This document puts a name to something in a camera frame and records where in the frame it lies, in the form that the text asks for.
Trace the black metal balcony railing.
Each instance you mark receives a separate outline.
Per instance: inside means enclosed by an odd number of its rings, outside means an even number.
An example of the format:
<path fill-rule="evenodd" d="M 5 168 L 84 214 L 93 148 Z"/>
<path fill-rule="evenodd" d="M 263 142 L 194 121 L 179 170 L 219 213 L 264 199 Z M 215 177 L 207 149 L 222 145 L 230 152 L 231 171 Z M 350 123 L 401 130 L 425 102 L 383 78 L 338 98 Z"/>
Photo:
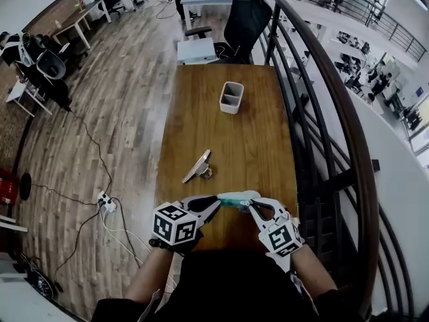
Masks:
<path fill-rule="evenodd" d="M 416 62 L 421 61 L 427 49 L 403 25 L 385 12 L 387 0 L 297 0 L 305 1 L 333 13 L 349 17 L 375 30 L 388 41 L 399 46 Z"/>

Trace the red fire equipment box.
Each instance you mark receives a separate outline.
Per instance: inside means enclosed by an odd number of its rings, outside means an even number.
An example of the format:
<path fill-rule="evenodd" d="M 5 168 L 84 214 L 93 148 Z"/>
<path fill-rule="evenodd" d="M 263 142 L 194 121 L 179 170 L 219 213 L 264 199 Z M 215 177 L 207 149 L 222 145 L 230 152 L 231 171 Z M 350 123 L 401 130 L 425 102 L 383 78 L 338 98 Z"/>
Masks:
<path fill-rule="evenodd" d="M 14 206 L 19 190 L 19 179 L 12 173 L 0 169 L 0 203 Z"/>

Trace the black mesh highback office chair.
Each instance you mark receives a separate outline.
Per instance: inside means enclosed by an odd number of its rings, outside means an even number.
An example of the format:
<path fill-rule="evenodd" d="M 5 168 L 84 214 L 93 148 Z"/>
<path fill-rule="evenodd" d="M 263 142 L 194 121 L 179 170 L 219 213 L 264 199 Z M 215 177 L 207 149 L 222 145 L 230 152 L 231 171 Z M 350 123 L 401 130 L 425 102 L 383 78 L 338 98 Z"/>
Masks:
<path fill-rule="evenodd" d="M 265 0 L 233 0 L 224 42 L 214 43 L 215 64 L 252 64 L 251 51 L 267 27 L 272 9 Z"/>

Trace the small white table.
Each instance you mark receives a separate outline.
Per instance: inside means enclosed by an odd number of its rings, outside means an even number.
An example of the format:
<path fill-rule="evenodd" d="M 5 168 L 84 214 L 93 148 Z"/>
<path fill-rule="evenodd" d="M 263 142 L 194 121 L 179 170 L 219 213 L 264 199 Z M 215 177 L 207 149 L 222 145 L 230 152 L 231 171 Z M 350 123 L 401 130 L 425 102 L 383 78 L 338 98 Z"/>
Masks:
<path fill-rule="evenodd" d="M 16 81 L 11 92 L 8 94 L 6 103 L 14 102 L 22 110 L 24 110 L 29 116 L 35 117 L 34 113 L 30 112 L 25 108 L 20 100 L 24 95 L 28 95 L 38 106 L 40 106 L 48 115 L 52 115 L 52 112 L 44 105 L 45 94 L 41 93 L 39 89 L 35 88 L 29 81 L 21 83 L 19 80 Z"/>

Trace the dark top white leg desk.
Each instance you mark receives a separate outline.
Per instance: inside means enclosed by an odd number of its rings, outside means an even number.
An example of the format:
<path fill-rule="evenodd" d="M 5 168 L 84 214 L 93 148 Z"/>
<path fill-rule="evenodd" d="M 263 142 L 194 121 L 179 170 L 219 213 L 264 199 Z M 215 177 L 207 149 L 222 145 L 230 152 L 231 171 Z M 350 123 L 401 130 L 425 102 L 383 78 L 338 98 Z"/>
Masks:
<path fill-rule="evenodd" d="M 81 12 L 76 11 L 76 12 L 74 12 L 74 13 L 73 13 L 73 14 L 72 14 L 72 15 L 71 15 L 71 16 L 70 16 L 70 17 L 69 17 L 69 18 L 64 22 L 64 25 L 62 26 L 62 28 L 60 28 L 57 32 L 55 32 L 54 34 L 52 34 L 52 38 L 54 39 L 54 41 L 55 41 L 55 42 L 57 42 L 58 44 L 62 44 L 62 43 L 59 41 L 58 36 L 59 36 L 60 34 L 63 34 L 65 31 L 68 31 L 69 29 L 74 28 L 74 29 L 76 30 L 76 32 L 78 33 L 78 35 L 79 35 L 80 39 L 82 40 L 82 42 L 83 42 L 83 44 L 84 44 L 85 48 L 86 48 L 87 50 L 90 50 L 90 49 L 91 49 L 91 46 L 90 46 L 90 44 L 89 44 L 89 42 L 88 42 L 88 40 L 87 40 L 86 36 L 84 35 L 84 32 L 82 31 L 82 29 L 81 29 L 81 27 L 80 27 L 79 23 L 80 23 L 81 21 L 83 21 L 83 22 L 84 22 L 84 24 L 85 24 L 85 26 L 86 26 L 86 28 L 87 28 L 88 30 L 90 30 L 90 28 L 89 28 L 89 24 L 88 24 L 88 22 L 87 22 L 87 20 L 86 20 L 86 16 L 87 16 L 90 12 L 92 12 L 94 9 L 97 9 L 99 5 L 101 5 L 101 6 L 102 6 L 102 11 L 103 11 L 104 16 L 105 16 L 105 17 L 106 17 L 106 19 L 107 19 L 107 22 L 108 22 L 108 23 L 111 23 L 111 22 L 112 22 L 112 20 L 111 20 L 111 17 L 110 17 L 110 15 L 109 15 L 109 12 L 108 12 L 108 10 L 107 10 L 107 6 L 106 6 L 105 2 L 104 2 L 103 0 L 96 0 L 96 1 L 93 1 L 92 3 L 89 3 L 88 5 L 85 5 L 84 11 L 81 11 Z"/>

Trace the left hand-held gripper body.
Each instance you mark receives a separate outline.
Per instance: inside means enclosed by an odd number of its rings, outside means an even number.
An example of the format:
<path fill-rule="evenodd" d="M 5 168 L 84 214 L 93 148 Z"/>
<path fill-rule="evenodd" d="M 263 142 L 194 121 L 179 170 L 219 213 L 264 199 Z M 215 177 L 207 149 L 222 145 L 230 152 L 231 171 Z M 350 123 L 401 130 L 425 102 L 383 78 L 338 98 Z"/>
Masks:
<path fill-rule="evenodd" d="M 163 203 L 154 210 L 150 246 L 178 254 L 190 253 L 203 238 L 197 228 L 198 217 L 172 203 Z"/>

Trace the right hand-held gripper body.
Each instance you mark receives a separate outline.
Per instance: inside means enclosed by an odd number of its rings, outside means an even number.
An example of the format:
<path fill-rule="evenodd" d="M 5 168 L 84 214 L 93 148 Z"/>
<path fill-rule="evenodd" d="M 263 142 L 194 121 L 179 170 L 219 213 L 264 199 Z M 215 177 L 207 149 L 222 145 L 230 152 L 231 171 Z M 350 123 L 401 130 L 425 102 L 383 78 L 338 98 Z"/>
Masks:
<path fill-rule="evenodd" d="M 269 231 L 266 234 L 259 232 L 259 240 L 266 247 L 266 256 L 284 271 L 291 269 L 291 255 L 304 245 L 294 218 L 288 213 L 277 219 L 270 219 Z"/>

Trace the person's right forearm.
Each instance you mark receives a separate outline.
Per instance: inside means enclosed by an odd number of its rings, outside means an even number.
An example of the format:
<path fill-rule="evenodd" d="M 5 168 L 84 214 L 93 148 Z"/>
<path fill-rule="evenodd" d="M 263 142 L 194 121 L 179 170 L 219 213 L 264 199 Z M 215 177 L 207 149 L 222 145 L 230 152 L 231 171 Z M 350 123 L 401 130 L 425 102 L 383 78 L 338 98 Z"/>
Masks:
<path fill-rule="evenodd" d="M 313 300 L 330 290 L 337 290 L 334 280 L 308 245 L 293 252 L 291 259 L 298 278 Z"/>

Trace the person's black shirt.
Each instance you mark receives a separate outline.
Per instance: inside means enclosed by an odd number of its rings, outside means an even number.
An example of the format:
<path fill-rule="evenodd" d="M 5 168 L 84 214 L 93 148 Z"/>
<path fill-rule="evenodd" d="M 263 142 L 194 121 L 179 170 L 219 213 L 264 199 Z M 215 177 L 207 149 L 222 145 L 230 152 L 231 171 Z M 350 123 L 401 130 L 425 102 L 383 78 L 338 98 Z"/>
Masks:
<path fill-rule="evenodd" d="M 248 251 L 192 252 L 168 301 L 102 299 L 91 322 L 363 322 L 337 290 L 310 300 L 273 259 Z"/>

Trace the crowd of distant people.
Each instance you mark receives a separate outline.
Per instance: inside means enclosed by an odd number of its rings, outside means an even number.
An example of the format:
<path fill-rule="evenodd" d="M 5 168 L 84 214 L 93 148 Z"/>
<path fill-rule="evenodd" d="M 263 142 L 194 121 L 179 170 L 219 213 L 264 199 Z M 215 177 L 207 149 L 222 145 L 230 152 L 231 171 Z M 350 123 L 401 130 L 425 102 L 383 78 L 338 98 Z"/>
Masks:
<path fill-rule="evenodd" d="M 376 57 L 369 44 L 361 46 L 357 38 L 350 39 L 344 32 L 330 41 L 333 50 L 343 49 L 334 65 L 344 80 L 346 88 L 366 100 L 383 115 L 385 105 L 391 114 L 404 120 L 405 110 L 417 104 L 418 97 L 411 96 L 409 75 L 406 68 L 394 57 Z"/>

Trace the stair railing with wooden handrail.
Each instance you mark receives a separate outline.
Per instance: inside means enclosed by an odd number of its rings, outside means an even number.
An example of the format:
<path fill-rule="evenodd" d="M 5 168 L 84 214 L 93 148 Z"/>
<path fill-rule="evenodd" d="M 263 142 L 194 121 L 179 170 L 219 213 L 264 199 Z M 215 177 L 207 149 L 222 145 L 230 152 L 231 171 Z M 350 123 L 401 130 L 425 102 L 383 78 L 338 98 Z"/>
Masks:
<path fill-rule="evenodd" d="M 361 122 L 334 64 L 304 20 L 286 0 L 267 0 L 271 20 L 261 33 L 265 63 L 274 67 L 280 84 L 292 141 L 298 185 L 300 230 L 362 317 L 375 309 L 371 294 L 381 279 L 387 310 L 383 317 L 414 322 L 414 298 L 404 254 L 391 223 L 379 204 L 372 159 Z M 340 147 L 327 128 L 323 112 L 303 64 L 299 89 L 282 44 L 293 57 L 298 51 L 280 17 L 285 15 L 306 45 L 334 105 L 346 146 Z"/>

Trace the black standing fan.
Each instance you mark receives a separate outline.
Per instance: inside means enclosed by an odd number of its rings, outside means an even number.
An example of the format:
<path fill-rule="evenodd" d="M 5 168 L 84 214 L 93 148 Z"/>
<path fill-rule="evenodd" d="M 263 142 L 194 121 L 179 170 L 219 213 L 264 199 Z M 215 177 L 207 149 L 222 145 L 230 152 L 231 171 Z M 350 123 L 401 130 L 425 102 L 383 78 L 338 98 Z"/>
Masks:
<path fill-rule="evenodd" d="M 21 200 L 28 200 L 32 189 L 32 178 L 28 172 L 22 174 L 19 180 L 19 196 Z"/>

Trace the white drawer cabinet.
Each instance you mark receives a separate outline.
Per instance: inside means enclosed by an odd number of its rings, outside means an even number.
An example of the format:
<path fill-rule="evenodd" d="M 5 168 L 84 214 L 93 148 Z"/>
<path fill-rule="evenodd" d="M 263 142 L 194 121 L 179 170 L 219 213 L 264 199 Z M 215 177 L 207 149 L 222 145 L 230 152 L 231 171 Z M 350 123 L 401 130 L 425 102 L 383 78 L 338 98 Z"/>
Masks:
<path fill-rule="evenodd" d="M 206 64 L 217 60 L 212 38 L 186 40 L 177 44 L 178 65 Z"/>

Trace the white power strip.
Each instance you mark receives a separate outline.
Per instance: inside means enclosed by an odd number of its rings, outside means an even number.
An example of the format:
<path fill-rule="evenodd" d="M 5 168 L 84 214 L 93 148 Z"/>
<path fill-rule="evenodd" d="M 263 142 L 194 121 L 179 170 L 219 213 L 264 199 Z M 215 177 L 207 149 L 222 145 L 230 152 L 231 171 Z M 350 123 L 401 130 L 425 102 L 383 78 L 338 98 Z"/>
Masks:
<path fill-rule="evenodd" d="M 116 203 L 105 191 L 99 193 L 97 203 L 102 212 L 114 213 L 116 211 Z"/>

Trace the black round device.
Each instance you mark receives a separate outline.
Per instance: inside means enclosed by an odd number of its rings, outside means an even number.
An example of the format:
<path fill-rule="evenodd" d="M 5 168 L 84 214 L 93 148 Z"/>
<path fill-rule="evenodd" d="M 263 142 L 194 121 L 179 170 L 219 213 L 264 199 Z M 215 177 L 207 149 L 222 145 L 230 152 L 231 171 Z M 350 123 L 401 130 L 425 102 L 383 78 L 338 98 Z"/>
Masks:
<path fill-rule="evenodd" d="M 38 268 L 33 258 L 28 258 L 23 252 L 20 254 L 23 268 L 27 274 L 26 281 L 44 298 L 54 300 L 58 296 L 56 287 Z"/>

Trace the silver metal clip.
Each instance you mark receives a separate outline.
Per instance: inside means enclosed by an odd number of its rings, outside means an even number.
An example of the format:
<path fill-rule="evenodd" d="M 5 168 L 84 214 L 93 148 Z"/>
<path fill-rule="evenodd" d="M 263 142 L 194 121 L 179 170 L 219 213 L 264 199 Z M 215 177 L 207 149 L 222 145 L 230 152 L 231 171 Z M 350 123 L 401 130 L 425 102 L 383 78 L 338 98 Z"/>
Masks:
<path fill-rule="evenodd" d="M 212 168 L 209 166 L 208 158 L 210 157 L 211 150 L 207 150 L 191 168 L 188 174 L 182 179 L 185 184 L 193 177 L 198 176 L 203 180 L 208 180 L 212 176 Z"/>

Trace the large glass window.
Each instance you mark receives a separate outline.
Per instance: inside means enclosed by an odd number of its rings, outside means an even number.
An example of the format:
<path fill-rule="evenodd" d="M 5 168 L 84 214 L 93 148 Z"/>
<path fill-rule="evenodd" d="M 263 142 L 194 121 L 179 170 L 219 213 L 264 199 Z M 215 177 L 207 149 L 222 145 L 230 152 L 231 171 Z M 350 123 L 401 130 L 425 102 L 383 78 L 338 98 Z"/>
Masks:
<path fill-rule="evenodd" d="M 429 172 L 429 92 L 405 112 L 406 139 L 419 163 Z"/>

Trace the light blue zip pouch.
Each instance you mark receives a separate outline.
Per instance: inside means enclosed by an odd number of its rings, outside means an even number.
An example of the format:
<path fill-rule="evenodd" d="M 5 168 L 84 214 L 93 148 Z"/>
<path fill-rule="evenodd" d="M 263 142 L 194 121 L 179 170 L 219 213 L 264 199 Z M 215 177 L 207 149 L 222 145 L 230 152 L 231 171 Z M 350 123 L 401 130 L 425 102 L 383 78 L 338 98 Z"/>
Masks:
<path fill-rule="evenodd" d="M 217 195 L 223 207 L 233 207 L 242 213 L 249 213 L 249 206 L 253 199 L 261 198 L 257 191 L 241 191 L 221 193 Z"/>

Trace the person's left forearm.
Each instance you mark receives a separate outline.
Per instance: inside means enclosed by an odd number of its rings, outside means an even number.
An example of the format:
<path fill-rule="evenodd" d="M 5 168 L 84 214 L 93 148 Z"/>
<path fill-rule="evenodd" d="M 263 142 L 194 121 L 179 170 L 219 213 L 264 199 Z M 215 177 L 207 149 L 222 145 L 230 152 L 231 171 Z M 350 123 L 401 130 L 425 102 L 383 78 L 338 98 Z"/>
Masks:
<path fill-rule="evenodd" d="M 125 299 L 149 305 L 153 294 L 166 287 L 173 256 L 170 250 L 154 248 L 132 278 Z"/>

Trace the white divided pen holder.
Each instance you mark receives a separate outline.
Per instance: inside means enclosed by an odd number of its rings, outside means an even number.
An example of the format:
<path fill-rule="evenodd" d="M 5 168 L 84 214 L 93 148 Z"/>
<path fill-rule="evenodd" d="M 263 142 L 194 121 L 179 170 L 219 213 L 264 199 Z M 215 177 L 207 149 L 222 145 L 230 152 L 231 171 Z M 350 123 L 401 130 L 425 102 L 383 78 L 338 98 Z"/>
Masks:
<path fill-rule="evenodd" d="M 231 81 L 225 82 L 219 98 L 220 110 L 223 113 L 237 114 L 243 98 L 243 93 L 244 86 L 241 83 Z"/>

